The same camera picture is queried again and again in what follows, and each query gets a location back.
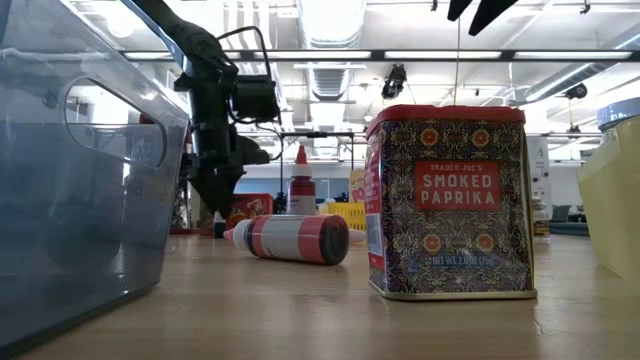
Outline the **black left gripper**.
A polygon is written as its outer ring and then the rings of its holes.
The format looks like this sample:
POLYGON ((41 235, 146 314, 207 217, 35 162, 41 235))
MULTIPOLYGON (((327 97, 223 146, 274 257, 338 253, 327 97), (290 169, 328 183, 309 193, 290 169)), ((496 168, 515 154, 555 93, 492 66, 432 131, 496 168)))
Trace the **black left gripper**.
POLYGON ((252 139, 239 135, 238 120, 231 110, 231 92, 189 92, 191 119, 188 139, 193 147, 182 155, 181 171, 198 192, 207 209, 223 219, 231 214, 234 190, 245 174, 245 165, 263 165, 271 161, 266 150, 252 139))

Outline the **red printed carton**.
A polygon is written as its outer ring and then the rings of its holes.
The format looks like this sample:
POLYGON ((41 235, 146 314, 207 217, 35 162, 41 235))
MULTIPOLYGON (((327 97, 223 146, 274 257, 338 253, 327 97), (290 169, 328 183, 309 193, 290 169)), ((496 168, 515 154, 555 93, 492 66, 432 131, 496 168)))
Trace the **red printed carton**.
POLYGON ((245 219, 273 213, 273 197, 268 193, 235 194, 231 212, 225 220, 226 229, 232 229, 245 219))

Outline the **glass jar with white lid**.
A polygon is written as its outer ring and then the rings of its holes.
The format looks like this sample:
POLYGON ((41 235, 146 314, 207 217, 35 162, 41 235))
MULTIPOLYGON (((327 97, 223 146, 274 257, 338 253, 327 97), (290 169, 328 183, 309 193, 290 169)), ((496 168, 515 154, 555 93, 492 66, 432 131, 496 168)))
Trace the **glass jar with white lid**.
POLYGON ((638 115, 640 115, 640 97, 621 100, 597 111, 597 127, 601 132, 605 132, 638 115))

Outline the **red smoked paprika tin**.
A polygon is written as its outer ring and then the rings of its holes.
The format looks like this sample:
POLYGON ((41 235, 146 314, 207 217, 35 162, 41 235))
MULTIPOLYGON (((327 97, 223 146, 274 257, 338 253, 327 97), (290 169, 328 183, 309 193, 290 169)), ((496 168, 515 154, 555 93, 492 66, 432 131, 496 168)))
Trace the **red smoked paprika tin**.
POLYGON ((394 105, 366 131, 369 283, 397 300, 531 299, 521 110, 394 105))

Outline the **yellow translucent plastic bin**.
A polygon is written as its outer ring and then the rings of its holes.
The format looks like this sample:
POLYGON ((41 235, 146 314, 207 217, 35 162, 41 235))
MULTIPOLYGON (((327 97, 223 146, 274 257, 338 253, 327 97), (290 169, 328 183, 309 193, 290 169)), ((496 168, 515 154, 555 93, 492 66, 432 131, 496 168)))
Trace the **yellow translucent plastic bin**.
POLYGON ((605 132, 578 183, 596 258, 640 292, 640 116, 605 132))

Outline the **red bottle with conical cap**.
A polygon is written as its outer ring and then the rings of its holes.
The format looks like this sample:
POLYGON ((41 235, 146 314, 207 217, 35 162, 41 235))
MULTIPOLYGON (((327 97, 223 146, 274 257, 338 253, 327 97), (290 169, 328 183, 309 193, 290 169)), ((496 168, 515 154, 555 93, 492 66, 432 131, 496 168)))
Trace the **red bottle with conical cap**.
POLYGON ((312 180, 312 169, 308 163, 305 147, 300 145, 294 164, 287 194, 288 215, 316 214, 316 186, 312 180))

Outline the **red bottle with white label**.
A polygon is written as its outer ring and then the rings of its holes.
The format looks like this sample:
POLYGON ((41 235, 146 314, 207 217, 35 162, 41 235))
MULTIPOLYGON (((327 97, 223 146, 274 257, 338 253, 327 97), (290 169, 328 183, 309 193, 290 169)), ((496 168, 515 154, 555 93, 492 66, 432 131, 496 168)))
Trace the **red bottle with white label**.
POLYGON ((339 215, 260 215, 240 221, 224 238, 259 258, 333 266, 348 254, 350 229, 339 215))

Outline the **black overhead light bar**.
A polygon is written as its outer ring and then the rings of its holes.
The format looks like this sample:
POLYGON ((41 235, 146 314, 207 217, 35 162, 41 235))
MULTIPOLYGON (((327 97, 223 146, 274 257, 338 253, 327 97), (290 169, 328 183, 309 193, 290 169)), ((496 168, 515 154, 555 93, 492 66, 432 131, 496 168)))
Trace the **black overhead light bar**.
POLYGON ((640 50, 269 50, 276 62, 640 63, 640 50))

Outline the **yellow mesh basket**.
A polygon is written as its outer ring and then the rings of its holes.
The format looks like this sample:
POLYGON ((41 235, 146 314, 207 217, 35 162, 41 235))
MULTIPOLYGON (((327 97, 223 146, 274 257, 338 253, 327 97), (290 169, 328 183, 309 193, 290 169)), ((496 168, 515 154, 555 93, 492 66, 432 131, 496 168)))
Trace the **yellow mesh basket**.
POLYGON ((330 202, 318 205, 318 212, 325 215, 340 215, 350 229, 365 231, 365 205, 352 202, 330 202))

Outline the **grey translucent plastic bin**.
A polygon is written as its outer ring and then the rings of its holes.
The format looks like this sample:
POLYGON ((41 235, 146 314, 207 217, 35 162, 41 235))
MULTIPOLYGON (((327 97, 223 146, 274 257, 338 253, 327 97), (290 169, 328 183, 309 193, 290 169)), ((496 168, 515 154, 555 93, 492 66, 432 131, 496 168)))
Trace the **grey translucent plastic bin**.
POLYGON ((158 283, 188 124, 67 0, 0 0, 0 360, 158 283))

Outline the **dark blue sofa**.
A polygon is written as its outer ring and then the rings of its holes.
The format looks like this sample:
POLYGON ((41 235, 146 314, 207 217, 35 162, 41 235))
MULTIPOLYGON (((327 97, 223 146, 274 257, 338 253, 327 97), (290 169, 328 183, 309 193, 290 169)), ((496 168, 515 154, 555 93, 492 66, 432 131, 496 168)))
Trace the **dark blue sofa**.
POLYGON ((588 237, 589 230, 586 215, 583 212, 572 212, 572 205, 554 205, 549 221, 550 232, 558 235, 588 237))

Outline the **black gantry frame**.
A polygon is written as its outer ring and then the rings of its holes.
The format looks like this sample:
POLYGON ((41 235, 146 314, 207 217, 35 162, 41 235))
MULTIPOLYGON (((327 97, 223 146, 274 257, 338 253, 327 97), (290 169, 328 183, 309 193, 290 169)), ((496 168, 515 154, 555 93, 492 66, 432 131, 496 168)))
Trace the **black gantry frame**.
POLYGON ((354 155, 355 133, 354 132, 325 132, 325 131, 276 132, 276 137, 280 141, 280 153, 278 157, 280 183, 279 183, 279 192, 277 193, 277 196, 275 198, 275 203, 276 203, 275 210, 277 213, 279 213, 281 210, 284 210, 286 206, 286 199, 285 199, 285 192, 284 192, 284 150, 285 150, 284 139, 285 138, 304 137, 309 139, 320 139, 320 138, 334 137, 334 138, 337 138, 338 140, 340 140, 343 137, 349 138, 350 139, 349 151, 351 152, 350 165, 352 170, 355 169, 355 155, 354 155))

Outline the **silver ceiling duct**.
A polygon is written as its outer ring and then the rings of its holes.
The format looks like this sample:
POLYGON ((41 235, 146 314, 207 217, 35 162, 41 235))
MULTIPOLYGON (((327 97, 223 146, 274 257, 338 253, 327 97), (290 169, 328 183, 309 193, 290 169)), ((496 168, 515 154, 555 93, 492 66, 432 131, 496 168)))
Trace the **silver ceiling duct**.
MULTIPOLYGON (((345 50, 360 46, 366 0, 296 0, 302 43, 307 49, 345 50)), ((351 71, 312 69, 310 90, 321 101, 338 101, 347 91, 351 71)))

